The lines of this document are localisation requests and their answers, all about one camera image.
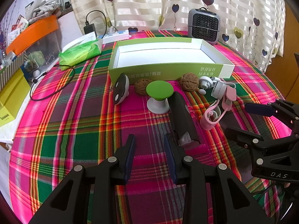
striped curtain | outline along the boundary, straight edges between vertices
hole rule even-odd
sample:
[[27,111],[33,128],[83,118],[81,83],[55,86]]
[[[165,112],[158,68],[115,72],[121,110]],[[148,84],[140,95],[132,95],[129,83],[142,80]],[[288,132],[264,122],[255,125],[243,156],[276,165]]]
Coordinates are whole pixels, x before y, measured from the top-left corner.
[[[92,10],[107,16],[107,25],[130,32],[187,30],[190,9],[205,7],[221,18],[219,39],[242,53],[262,72],[278,53],[283,55],[284,0],[71,0],[81,31]],[[89,15],[104,33],[101,13]]]

power adapter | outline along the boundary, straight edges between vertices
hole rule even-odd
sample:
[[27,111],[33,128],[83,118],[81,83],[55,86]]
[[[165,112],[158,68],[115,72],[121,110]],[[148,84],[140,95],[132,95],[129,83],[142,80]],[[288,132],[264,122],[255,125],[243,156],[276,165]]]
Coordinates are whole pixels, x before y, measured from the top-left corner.
[[89,34],[91,32],[95,32],[95,36],[97,36],[97,32],[95,31],[95,24],[89,24],[86,23],[86,26],[84,27],[84,33]]

orange tray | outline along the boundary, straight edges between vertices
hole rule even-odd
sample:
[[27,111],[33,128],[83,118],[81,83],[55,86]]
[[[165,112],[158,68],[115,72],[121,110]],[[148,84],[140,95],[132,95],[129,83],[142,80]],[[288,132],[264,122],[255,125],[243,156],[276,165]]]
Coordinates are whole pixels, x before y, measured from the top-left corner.
[[13,51],[16,55],[19,55],[39,39],[57,29],[57,18],[54,15],[38,20],[36,23],[26,28],[17,38],[13,40],[13,42],[11,42],[11,44],[6,48],[6,54]]

table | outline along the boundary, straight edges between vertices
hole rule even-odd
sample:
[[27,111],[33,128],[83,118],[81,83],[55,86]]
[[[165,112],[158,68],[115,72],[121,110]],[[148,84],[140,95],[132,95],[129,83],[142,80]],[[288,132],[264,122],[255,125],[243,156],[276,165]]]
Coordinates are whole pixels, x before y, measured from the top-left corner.
[[[186,34],[144,31],[132,33],[131,39]],[[129,88],[130,96],[120,105],[113,105],[112,83],[107,75],[113,47],[114,43],[105,45],[101,56],[77,66],[73,81],[60,93],[41,102],[29,102],[16,133],[9,171],[13,210],[23,223],[29,222],[73,166],[99,164],[125,144],[130,133],[135,135],[137,144],[131,179],[126,186],[116,188],[118,223],[181,223],[185,187],[172,183],[163,145],[164,134],[171,131],[168,113],[151,113],[146,106],[149,96],[136,94],[133,85]],[[249,152],[227,141],[223,130],[235,126],[261,134],[264,139],[289,135],[290,129],[276,118],[244,111],[248,102],[266,104],[282,96],[264,74],[235,50],[221,42],[215,48],[235,64],[227,81],[236,84],[238,95],[220,124],[210,131],[199,125],[203,112],[215,100],[209,91],[204,96],[185,93],[178,81],[170,82],[184,96],[201,141],[196,151],[187,154],[204,164],[225,163],[249,191],[259,191],[269,181],[251,176]],[[35,97],[59,89],[70,74],[70,70],[53,68],[36,89]],[[274,187],[260,200],[273,222],[279,216],[283,195],[280,188]],[[211,208],[209,222],[212,223]]]

black cable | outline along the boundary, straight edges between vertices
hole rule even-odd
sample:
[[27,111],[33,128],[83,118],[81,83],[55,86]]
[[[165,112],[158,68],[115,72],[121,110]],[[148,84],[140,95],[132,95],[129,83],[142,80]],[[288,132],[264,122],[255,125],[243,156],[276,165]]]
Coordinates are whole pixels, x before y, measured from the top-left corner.
[[57,64],[57,65],[54,65],[53,67],[59,67],[59,66],[66,66],[66,67],[69,67],[72,69],[72,71],[74,72],[71,79],[60,89],[58,89],[57,91],[55,91],[54,93],[51,93],[50,95],[44,97],[44,98],[41,98],[41,99],[33,99],[32,96],[31,96],[31,92],[32,92],[32,89],[33,89],[33,86],[34,84],[37,83],[37,80],[40,79],[42,76],[46,75],[47,73],[44,72],[40,77],[38,77],[37,79],[34,79],[33,80],[33,84],[31,86],[31,89],[30,89],[30,93],[29,93],[29,96],[30,96],[30,99],[32,101],[42,101],[42,100],[45,100],[45,99],[48,99],[49,97],[52,97],[53,95],[55,95],[56,93],[60,92],[62,89],[64,89],[67,85],[69,85],[69,83],[73,80],[74,76],[75,76],[75,67],[73,66],[70,66],[70,65],[60,65],[60,64]]
[[257,198],[257,202],[259,202],[261,200],[261,198],[273,187],[275,186],[276,183],[272,183],[270,184],[262,193],[261,195]]
[[105,34],[106,34],[106,32],[107,32],[107,19],[106,19],[105,14],[104,14],[102,11],[100,11],[100,10],[92,10],[91,12],[89,12],[89,13],[86,15],[86,22],[85,22],[85,24],[86,24],[86,25],[89,25],[89,22],[87,21],[87,16],[88,16],[90,13],[92,13],[92,12],[100,12],[100,13],[103,14],[103,16],[104,16],[104,18],[105,18],[106,29],[105,29],[105,33],[104,33],[104,35],[102,36],[102,38],[104,38],[104,36],[105,36]]

